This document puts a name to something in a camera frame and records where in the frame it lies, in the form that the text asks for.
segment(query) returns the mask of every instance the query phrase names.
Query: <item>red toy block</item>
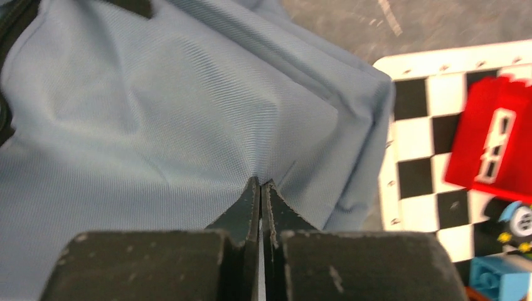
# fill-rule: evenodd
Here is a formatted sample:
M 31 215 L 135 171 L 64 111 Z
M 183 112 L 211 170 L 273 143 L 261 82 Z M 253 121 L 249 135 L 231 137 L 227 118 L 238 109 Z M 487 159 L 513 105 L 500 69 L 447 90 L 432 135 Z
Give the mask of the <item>red toy block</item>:
M 510 77 L 471 87 L 445 181 L 532 204 L 532 87 Z
M 467 298 L 469 298 L 469 301 L 490 301 L 490 299 L 470 287 L 465 287 L 465 293 Z

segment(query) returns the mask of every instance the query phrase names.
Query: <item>checkerboard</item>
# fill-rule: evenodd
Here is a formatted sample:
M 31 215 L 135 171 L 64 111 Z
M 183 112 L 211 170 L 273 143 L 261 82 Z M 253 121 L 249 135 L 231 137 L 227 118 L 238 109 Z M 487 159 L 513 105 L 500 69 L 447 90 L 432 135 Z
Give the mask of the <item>checkerboard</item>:
M 396 84 L 379 177 L 383 227 L 433 233 L 467 285 L 471 259 L 507 250 L 482 230 L 493 196 L 443 181 L 454 133 L 473 83 L 532 78 L 532 40 L 389 56 L 374 66 Z

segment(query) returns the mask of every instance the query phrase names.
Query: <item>light blue fabric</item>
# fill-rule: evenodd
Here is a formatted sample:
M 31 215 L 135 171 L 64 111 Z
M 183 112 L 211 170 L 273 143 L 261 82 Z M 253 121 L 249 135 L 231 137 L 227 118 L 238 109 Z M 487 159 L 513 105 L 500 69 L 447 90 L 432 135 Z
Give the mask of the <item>light blue fabric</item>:
M 9 52 L 0 300 L 36 300 L 81 231 L 203 228 L 252 176 L 318 228 L 365 219 L 390 79 L 274 0 L 153 5 L 43 0 Z

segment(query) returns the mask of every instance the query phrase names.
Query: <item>gray floor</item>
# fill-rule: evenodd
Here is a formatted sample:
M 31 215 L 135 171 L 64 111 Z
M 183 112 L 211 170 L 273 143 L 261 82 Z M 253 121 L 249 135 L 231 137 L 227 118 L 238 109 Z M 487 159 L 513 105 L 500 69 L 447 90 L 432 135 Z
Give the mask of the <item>gray floor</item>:
M 532 38 L 532 0 L 282 0 L 295 23 L 373 64 L 388 55 Z M 366 221 L 381 229 L 378 202 Z

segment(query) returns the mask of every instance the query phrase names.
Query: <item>yellow toy piece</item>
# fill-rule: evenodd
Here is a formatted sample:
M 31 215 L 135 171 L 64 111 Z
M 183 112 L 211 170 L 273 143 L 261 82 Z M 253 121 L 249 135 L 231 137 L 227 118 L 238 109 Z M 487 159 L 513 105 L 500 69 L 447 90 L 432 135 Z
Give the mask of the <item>yellow toy piece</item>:
M 501 243 L 507 243 L 512 239 L 512 234 L 508 232 L 503 232 L 501 235 L 499 235 L 499 238 L 497 239 Z
M 530 246 L 529 243 L 522 243 L 522 244 L 519 245 L 519 251 L 521 251 L 523 253 L 529 252 L 530 249 L 532 249 L 532 247 Z

